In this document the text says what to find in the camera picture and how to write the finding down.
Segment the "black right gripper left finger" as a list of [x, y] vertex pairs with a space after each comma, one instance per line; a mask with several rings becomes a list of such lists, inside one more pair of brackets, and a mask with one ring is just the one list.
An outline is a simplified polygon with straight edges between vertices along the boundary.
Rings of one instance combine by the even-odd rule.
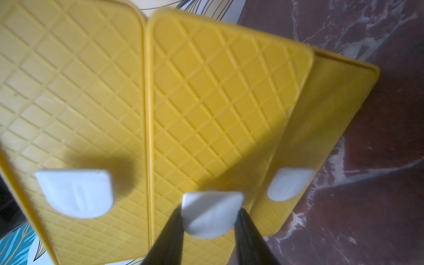
[[177, 207], [142, 265], [180, 265], [183, 253], [184, 227], [181, 206]]

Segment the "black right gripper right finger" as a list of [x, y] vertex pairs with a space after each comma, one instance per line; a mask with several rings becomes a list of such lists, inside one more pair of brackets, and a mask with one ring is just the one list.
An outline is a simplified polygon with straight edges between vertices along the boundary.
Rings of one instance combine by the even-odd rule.
[[244, 208], [238, 212], [234, 230], [238, 265], [279, 265]]

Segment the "yellow top drawer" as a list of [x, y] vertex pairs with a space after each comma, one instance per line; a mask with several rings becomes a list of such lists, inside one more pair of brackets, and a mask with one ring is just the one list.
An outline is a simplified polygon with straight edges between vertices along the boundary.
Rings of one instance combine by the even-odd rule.
[[[144, 257], [146, 20], [129, 1], [1, 2], [1, 175], [57, 265]], [[115, 202], [59, 213], [35, 173], [100, 169]]]

